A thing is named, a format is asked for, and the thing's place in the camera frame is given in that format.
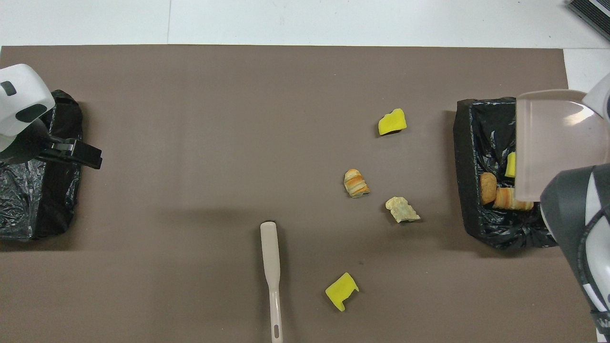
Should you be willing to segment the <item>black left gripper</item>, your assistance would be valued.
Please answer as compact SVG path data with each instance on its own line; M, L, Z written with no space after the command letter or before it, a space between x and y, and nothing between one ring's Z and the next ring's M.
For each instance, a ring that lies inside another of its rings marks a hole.
M59 159L100 169L102 151L86 143L77 143L76 139L50 138L48 128L36 119L24 131L20 132L12 143L0 153L0 160L6 164L21 164L39 157L45 150L47 155L59 155Z

